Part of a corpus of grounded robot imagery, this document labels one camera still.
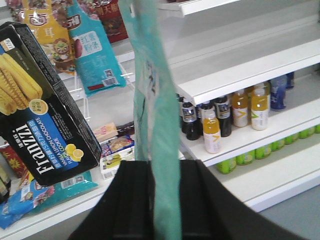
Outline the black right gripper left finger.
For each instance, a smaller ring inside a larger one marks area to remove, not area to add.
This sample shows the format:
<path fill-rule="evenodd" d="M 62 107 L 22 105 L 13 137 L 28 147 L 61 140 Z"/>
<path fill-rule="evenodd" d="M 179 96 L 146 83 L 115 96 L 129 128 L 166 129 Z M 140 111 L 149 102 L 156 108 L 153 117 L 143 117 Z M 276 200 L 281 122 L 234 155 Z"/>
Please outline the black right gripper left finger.
<path fill-rule="evenodd" d="M 69 239 L 152 240 L 150 177 L 147 161 L 122 161 L 108 189 Z"/>

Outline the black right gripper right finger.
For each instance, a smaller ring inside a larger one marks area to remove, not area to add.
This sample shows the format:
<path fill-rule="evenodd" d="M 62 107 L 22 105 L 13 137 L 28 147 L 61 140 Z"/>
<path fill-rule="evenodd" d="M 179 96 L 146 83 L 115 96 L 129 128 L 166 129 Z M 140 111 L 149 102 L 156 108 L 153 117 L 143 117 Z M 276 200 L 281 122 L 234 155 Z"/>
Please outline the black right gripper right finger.
<path fill-rule="evenodd" d="M 300 240 L 245 205 L 200 160 L 180 161 L 184 240 Z"/>

